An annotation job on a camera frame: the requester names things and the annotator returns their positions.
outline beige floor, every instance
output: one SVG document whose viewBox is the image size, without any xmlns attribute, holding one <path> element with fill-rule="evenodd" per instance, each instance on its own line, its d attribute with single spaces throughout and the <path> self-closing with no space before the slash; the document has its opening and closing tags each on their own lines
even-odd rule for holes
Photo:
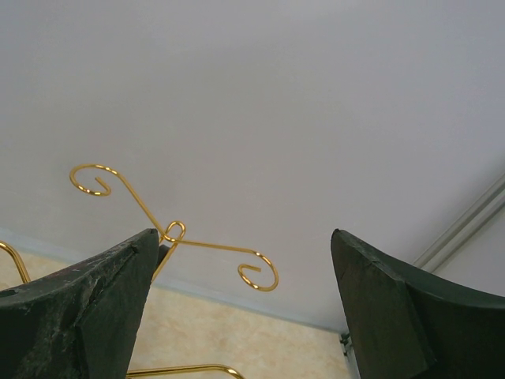
<svg viewBox="0 0 505 379">
<path fill-rule="evenodd" d="M 66 266 L 21 253 L 32 279 Z M 0 253 L 0 288 L 21 283 Z M 221 363 L 247 379 L 348 379 L 339 336 L 232 306 L 153 287 L 130 368 Z M 177 377 L 219 379 L 225 373 Z"/>
</svg>

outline curved gold rod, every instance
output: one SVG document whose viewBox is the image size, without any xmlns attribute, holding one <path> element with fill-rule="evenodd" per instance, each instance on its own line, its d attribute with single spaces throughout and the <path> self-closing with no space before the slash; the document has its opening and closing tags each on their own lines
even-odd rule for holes
<svg viewBox="0 0 505 379">
<path fill-rule="evenodd" d="M 236 369 L 224 365 L 196 365 L 163 367 L 159 369 L 130 370 L 126 374 L 126 377 L 154 377 L 158 375 L 171 375 L 174 373 L 201 373 L 204 371 L 221 371 L 228 373 L 236 379 L 245 379 L 238 371 L 236 371 Z"/>
<path fill-rule="evenodd" d="M 24 284 L 30 282 L 30 275 L 24 265 L 23 259 L 21 255 L 8 243 L 0 241 L 0 249 L 5 250 L 12 258 L 14 263 L 16 264 L 17 271 L 19 272 L 19 276 Z"/>
<path fill-rule="evenodd" d="M 215 243 L 189 241 L 187 239 L 182 239 L 182 237 L 184 236 L 184 233 L 185 233 L 185 225 L 181 221 L 174 221 L 166 229 L 163 229 L 161 224 L 158 222 L 158 220 L 154 217 L 154 215 L 151 213 L 151 211 L 148 209 L 148 207 L 145 205 L 145 203 L 142 201 L 142 199 L 140 199 L 139 195 L 135 192 L 132 185 L 129 184 L 129 182 L 126 180 L 126 178 L 122 174 L 120 174 L 116 170 L 113 170 L 110 167 L 103 166 L 102 164 L 95 164 L 95 163 L 85 163 L 85 164 L 81 164 L 79 166 L 75 166 L 70 171 L 70 181 L 72 182 L 72 184 L 75 185 L 75 187 L 77 187 L 82 192 L 88 193 L 93 196 L 108 196 L 112 192 L 110 187 L 100 177 L 96 177 L 95 180 L 103 187 L 104 192 L 94 191 L 92 189 L 88 189 L 88 188 L 82 186 L 76 179 L 76 173 L 79 170 L 82 170 L 84 168 L 98 168 L 100 170 L 110 172 L 111 174 L 114 174 L 115 176 L 117 176 L 119 178 L 119 180 L 121 180 L 122 183 L 125 185 L 126 189 L 132 194 L 132 196 L 135 199 L 135 201 L 137 202 L 137 204 L 142 208 L 142 210 L 144 211 L 146 216 L 151 220 L 152 224 L 155 226 L 155 228 L 158 230 L 158 232 L 161 234 L 160 243 L 163 241 L 163 239 L 172 243 L 172 246 L 169 249 L 168 253 L 166 254 L 165 258 L 163 259 L 162 264 L 156 270 L 155 275 L 153 276 L 153 280 L 159 274 L 159 271 L 165 265 L 166 261 L 168 261 L 168 258 L 170 258 L 170 255 L 175 251 L 175 249 L 177 248 L 177 245 L 184 244 L 184 245 L 191 245 L 191 246 L 207 247 L 207 248 L 211 248 L 211 249 L 237 251 L 239 253 L 249 253 L 249 254 L 255 255 L 255 256 L 261 258 L 268 265 L 270 270 L 273 272 L 274 283 L 270 287 L 261 287 L 261 286 L 258 286 L 257 284 L 255 284 L 253 281 L 251 281 L 247 277 L 246 274 L 244 274 L 244 270 L 249 269 L 249 270 L 253 270 L 256 272 L 261 272 L 261 268 L 256 267 L 256 266 L 246 265 L 246 264 L 241 264 L 238 266 L 238 274 L 240 275 L 242 280 L 244 280 L 244 282 L 247 285 L 249 285 L 250 287 L 252 287 L 258 291 L 269 292 L 269 291 L 273 291 L 278 286 L 279 274 L 277 272 L 277 269 L 275 268 L 275 266 L 271 263 L 271 261 L 268 258 L 266 258 L 263 254 L 255 251 L 255 250 L 245 249 L 243 247 L 218 245 Z M 178 225 L 181 228 L 181 233 L 179 234 L 178 238 L 171 238 L 169 236 L 169 232 L 170 232 L 170 229 L 172 227 L 174 227 L 175 225 Z"/>
</svg>

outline white backdrop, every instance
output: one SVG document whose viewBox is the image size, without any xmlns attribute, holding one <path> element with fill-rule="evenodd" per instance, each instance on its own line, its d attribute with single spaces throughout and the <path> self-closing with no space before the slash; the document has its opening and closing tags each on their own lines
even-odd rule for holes
<svg viewBox="0 0 505 379">
<path fill-rule="evenodd" d="M 187 238 L 159 282 L 343 328 L 336 228 L 413 261 L 503 170 L 505 2 L 57 0 L 0 4 L 0 237 L 75 261 L 150 227 Z M 81 181 L 96 187 L 95 172 Z M 270 284 L 269 271 L 252 274 Z"/>
</svg>

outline beige surface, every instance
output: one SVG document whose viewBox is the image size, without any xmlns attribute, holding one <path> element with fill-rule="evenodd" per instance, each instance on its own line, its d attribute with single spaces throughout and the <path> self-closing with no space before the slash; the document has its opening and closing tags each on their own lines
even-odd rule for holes
<svg viewBox="0 0 505 379">
<path fill-rule="evenodd" d="M 27 253 L 21 256 L 33 280 L 66 266 Z M 9 287 L 21 283 L 10 257 L 1 253 L 0 282 Z M 335 333 L 153 287 L 131 368 L 204 363 L 232 366 L 247 379 L 349 378 Z M 225 373 L 172 377 L 232 378 Z"/>
</svg>

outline black textured surface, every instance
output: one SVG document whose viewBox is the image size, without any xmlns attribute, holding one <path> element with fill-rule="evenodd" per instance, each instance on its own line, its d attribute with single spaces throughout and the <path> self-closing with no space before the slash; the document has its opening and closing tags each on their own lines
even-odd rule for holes
<svg viewBox="0 0 505 379">
<path fill-rule="evenodd" d="M 345 231 L 331 254 L 362 379 L 505 377 L 505 298 L 390 257 Z"/>
<path fill-rule="evenodd" d="M 124 379 L 157 256 L 146 230 L 0 291 L 0 378 Z"/>
</svg>

